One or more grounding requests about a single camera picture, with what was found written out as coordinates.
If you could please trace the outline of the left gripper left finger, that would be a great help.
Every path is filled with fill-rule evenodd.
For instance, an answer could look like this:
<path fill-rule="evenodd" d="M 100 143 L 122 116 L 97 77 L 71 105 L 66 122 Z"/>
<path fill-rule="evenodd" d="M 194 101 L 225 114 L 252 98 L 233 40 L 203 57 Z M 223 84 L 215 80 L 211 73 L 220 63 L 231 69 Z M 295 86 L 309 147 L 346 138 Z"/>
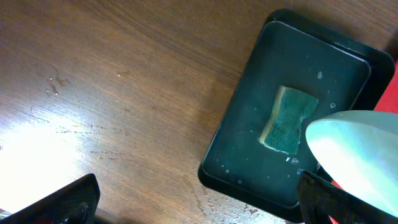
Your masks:
<path fill-rule="evenodd" d="M 96 176 L 87 174 L 2 219 L 1 224 L 92 224 L 99 199 Z"/>

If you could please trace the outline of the green yellow sponge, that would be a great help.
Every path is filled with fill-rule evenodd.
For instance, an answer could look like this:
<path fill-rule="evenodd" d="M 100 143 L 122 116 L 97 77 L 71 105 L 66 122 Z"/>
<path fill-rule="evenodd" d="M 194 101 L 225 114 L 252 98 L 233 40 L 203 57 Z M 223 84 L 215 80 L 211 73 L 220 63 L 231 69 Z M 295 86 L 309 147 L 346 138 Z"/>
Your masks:
<path fill-rule="evenodd" d="M 259 143 L 277 152 L 296 154 L 301 142 L 302 123 L 317 106 L 318 99 L 314 96 L 280 86 Z"/>

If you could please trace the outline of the mint green plate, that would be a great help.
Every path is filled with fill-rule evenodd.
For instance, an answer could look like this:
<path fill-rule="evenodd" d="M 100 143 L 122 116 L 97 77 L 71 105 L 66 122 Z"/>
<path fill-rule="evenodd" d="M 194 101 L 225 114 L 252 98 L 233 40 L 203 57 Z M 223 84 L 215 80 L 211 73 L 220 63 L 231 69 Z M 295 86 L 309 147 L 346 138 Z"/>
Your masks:
<path fill-rule="evenodd" d="M 340 111 L 311 122 L 305 139 L 343 190 L 397 216 L 397 114 Z"/>

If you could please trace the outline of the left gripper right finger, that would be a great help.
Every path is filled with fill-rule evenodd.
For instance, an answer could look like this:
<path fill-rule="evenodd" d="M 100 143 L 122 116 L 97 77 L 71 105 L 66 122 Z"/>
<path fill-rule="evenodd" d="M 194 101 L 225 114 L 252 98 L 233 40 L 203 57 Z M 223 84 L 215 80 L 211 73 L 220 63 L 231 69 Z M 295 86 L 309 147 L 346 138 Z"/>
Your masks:
<path fill-rule="evenodd" d="M 303 222 L 327 224 L 397 224 L 397 217 L 339 189 L 317 175 L 301 171 L 297 198 Z"/>

